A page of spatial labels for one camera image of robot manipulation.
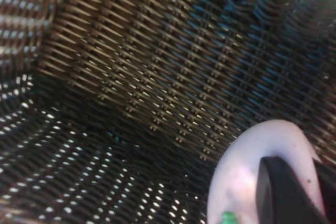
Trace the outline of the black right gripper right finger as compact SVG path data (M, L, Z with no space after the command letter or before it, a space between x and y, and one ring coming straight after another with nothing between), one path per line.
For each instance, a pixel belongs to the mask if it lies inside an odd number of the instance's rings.
M335 166L326 165L322 162L314 160L321 195L325 208L325 215L330 223L335 223Z

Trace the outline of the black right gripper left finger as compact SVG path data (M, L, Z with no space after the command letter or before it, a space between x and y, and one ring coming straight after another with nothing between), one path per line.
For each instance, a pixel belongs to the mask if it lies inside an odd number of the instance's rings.
M330 223L318 211L290 166L279 157L259 163L256 189L259 223Z

